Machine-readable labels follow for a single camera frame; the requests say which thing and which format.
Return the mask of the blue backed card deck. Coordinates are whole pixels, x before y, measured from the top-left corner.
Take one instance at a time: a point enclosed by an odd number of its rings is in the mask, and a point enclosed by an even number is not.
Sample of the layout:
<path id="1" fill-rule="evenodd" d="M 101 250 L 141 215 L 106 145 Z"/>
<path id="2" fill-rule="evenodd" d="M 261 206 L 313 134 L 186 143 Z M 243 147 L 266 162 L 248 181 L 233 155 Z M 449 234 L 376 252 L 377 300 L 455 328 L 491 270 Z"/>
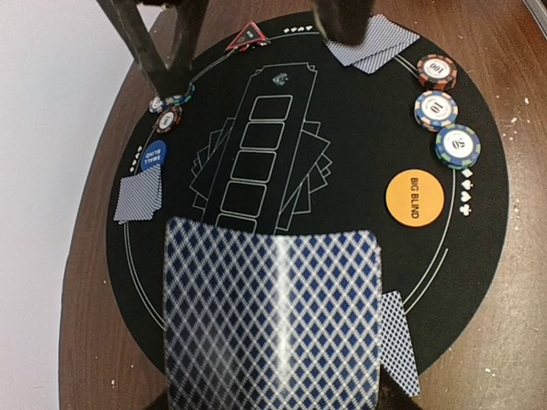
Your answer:
<path id="1" fill-rule="evenodd" d="M 172 409 L 373 409 L 380 246 L 368 231 L 274 236 L 166 226 Z"/>

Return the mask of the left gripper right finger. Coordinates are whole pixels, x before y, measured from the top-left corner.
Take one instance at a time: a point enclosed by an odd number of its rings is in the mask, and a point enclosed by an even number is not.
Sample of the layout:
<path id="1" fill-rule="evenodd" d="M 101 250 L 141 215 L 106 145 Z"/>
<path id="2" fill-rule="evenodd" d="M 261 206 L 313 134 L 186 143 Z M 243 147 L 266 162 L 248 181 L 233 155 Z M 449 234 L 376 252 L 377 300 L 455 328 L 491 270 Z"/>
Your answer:
<path id="1" fill-rule="evenodd" d="M 421 410 L 383 365 L 380 366 L 378 410 Z"/>

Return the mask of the blue white chip bottom mat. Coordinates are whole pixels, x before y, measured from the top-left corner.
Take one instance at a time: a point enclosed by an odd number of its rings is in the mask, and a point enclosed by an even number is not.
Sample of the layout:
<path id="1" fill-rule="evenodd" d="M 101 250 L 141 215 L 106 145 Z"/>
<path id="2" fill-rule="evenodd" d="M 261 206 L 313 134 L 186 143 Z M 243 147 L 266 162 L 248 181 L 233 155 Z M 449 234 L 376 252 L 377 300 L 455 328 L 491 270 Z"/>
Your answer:
<path id="1" fill-rule="evenodd" d="M 431 132 L 438 132 L 454 124 L 458 114 L 459 108 L 456 101 L 442 91 L 425 91 L 415 100 L 415 120 Z"/>

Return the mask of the orange chip bottom mat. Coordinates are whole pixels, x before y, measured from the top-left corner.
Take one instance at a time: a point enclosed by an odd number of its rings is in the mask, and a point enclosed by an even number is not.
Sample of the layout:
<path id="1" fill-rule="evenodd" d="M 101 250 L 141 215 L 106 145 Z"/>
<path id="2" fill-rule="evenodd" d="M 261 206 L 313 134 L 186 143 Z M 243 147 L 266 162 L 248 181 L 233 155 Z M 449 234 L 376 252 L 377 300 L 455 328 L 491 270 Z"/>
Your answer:
<path id="1" fill-rule="evenodd" d="M 416 68 L 420 84 L 428 90 L 448 91 L 456 85 L 457 67 L 447 56 L 424 56 Z"/>

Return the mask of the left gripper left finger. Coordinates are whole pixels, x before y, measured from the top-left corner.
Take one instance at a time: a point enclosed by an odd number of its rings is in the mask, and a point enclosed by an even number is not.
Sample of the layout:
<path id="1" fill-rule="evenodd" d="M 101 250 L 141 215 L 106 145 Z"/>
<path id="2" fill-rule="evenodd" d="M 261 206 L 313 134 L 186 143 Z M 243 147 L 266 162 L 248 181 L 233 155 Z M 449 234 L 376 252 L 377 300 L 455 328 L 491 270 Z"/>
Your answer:
<path id="1" fill-rule="evenodd" d="M 137 384 L 132 393 L 128 394 L 126 409 L 168 410 L 167 384 L 164 381 Z"/>

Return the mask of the blue white chip mat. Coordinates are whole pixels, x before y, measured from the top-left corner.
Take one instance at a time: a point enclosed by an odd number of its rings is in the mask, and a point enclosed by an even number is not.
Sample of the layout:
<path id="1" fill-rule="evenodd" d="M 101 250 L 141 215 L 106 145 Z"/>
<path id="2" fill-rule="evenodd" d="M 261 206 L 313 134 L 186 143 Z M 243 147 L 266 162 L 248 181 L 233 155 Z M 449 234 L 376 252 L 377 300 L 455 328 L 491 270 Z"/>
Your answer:
<path id="1" fill-rule="evenodd" d="M 442 91 L 425 91 L 415 100 L 415 120 L 431 132 L 438 132 L 454 124 L 458 114 L 459 108 L 456 101 Z"/>
<path id="2" fill-rule="evenodd" d="M 154 97 L 150 102 L 149 102 L 149 111 L 152 113 L 152 114 L 160 114 L 162 113 L 166 108 L 168 107 L 168 105 L 166 104 L 166 102 L 160 98 L 160 97 Z"/>

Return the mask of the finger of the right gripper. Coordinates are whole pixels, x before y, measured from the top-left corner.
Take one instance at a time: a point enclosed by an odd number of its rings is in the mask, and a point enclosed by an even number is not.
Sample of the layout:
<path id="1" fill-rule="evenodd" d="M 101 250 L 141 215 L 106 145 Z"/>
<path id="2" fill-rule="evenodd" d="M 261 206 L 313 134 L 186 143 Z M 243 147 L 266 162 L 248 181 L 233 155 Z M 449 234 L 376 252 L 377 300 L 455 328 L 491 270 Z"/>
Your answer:
<path id="1" fill-rule="evenodd" d="M 327 41 L 359 45 L 364 41 L 374 0 L 314 0 L 315 25 Z"/>

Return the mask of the blue white chip top mat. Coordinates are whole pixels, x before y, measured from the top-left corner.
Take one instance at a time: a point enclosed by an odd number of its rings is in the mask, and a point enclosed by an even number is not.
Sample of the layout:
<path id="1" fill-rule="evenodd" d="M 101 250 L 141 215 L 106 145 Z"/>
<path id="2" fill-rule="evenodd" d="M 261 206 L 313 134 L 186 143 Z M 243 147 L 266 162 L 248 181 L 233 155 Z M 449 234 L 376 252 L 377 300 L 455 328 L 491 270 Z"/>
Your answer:
<path id="1" fill-rule="evenodd" d="M 150 102 L 149 102 L 149 111 L 152 113 L 152 114 L 160 114 L 162 113 L 166 108 L 168 107 L 168 105 L 166 104 L 166 102 L 160 98 L 160 97 L 154 97 Z"/>

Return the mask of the green chip bottom mat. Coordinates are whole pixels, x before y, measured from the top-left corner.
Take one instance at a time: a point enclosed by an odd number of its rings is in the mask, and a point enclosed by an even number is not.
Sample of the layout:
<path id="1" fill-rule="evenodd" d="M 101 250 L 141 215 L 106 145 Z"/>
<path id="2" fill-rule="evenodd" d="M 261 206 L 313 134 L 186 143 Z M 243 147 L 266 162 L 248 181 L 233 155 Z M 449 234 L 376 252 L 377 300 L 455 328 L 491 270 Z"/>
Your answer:
<path id="1" fill-rule="evenodd" d="M 442 128 L 435 139 L 435 153 L 447 167 L 463 170 L 479 159 L 481 142 L 468 126 L 452 124 Z"/>

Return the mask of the orange big blind button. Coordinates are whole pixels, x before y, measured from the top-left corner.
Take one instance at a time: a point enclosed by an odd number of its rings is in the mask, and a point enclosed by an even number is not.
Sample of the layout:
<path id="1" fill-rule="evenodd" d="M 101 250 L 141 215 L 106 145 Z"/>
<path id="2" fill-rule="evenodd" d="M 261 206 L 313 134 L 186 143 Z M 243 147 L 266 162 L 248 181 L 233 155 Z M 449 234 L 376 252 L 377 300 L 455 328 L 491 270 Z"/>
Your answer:
<path id="1" fill-rule="evenodd" d="M 408 169 L 394 176 L 385 190 L 390 215 L 408 227 L 430 225 L 443 211 L 444 189 L 431 173 Z"/>

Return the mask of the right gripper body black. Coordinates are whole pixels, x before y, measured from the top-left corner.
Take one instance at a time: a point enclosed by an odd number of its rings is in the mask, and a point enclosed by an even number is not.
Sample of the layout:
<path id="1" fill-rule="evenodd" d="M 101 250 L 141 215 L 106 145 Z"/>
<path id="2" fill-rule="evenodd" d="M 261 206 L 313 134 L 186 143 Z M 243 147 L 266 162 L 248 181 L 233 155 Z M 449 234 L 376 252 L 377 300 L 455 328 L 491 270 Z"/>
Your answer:
<path id="1" fill-rule="evenodd" d="M 202 31 L 208 0 L 99 1 L 135 64 L 162 99 L 190 93 L 191 64 Z M 155 8 L 171 17 L 164 37 L 144 24 L 141 8 Z"/>

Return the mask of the green blue chip top mat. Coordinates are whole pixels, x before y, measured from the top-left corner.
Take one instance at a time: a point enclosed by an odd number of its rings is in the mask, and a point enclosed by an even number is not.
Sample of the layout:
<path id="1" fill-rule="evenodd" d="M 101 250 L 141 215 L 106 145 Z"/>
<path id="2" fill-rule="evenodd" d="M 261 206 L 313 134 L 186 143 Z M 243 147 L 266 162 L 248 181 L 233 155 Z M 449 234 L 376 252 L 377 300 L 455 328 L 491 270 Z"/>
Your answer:
<path id="1" fill-rule="evenodd" d="M 166 98 L 166 103 L 168 105 L 174 105 L 177 107 L 184 106 L 187 104 L 193 97 L 196 90 L 196 86 L 190 82 L 188 89 L 184 95 L 173 95 L 171 97 Z"/>

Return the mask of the blue small blind button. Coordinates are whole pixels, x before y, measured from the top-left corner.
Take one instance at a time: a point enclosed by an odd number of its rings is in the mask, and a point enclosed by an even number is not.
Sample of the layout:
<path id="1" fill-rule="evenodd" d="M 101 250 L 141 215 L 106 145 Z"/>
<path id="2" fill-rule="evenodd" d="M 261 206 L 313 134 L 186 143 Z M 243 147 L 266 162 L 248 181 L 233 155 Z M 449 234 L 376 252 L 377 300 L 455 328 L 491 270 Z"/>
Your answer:
<path id="1" fill-rule="evenodd" d="M 145 171 L 156 165 L 161 166 L 167 157 L 168 147 L 162 140 L 153 141 L 141 155 L 140 167 L 142 171 Z"/>

